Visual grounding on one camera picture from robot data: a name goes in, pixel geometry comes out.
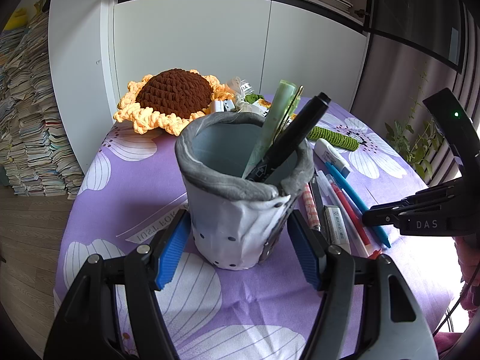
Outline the person's right hand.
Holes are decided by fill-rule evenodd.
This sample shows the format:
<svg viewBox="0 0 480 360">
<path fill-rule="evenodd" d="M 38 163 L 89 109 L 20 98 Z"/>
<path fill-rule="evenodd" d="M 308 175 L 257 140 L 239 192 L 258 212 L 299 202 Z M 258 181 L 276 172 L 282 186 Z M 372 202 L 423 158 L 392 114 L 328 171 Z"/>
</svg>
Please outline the person's right hand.
<svg viewBox="0 0 480 360">
<path fill-rule="evenodd" d="M 460 292 L 460 306 L 468 313 L 469 323 L 479 312 L 479 306 L 473 302 L 473 289 L 479 287 L 479 250 L 472 248 L 465 241 L 464 237 L 454 238 L 458 263 L 464 283 Z M 458 342 L 462 334 L 459 332 L 438 332 L 434 337 L 434 342 L 439 352 L 439 358 L 443 359 L 453 345 Z"/>
</svg>

